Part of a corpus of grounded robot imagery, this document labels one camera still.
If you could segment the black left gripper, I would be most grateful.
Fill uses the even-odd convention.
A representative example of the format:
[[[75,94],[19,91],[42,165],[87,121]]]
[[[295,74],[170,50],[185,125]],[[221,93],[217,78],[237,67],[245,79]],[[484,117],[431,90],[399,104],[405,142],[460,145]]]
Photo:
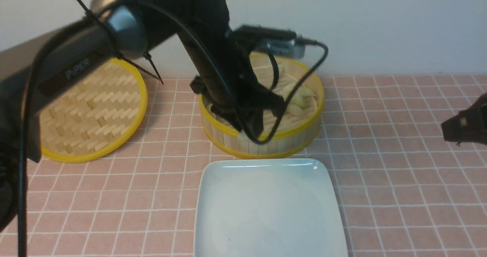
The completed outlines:
[[[182,32],[179,37],[193,61],[198,75],[190,84],[212,104],[212,111],[237,131],[249,136],[263,132],[263,113],[271,111],[282,120],[285,99],[274,93],[279,78],[275,56],[268,55],[273,67],[273,82],[267,88],[259,83],[250,62],[250,54],[233,39],[232,29],[216,34],[207,29]]]

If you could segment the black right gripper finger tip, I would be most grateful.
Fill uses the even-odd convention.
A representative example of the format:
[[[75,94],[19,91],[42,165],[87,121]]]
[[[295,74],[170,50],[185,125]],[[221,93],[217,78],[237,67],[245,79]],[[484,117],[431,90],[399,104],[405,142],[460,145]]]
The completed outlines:
[[[487,94],[441,123],[444,141],[487,144]]]

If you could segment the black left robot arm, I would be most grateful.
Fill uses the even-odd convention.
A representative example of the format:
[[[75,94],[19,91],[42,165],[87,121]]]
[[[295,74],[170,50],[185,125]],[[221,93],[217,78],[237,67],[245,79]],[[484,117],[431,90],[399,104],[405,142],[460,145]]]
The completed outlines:
[[[178,35],[198,75],[190,86],[215,113],[252,141],[263,113],[280,122],[287,101],[261,85],[250,53],[280,35],[229,26],[226,0],[92,0],[86,15],[1,55],[1,230],[20,215],[26,224],[27,160],[38,162],[42,109],[112,58],[140,59]]]

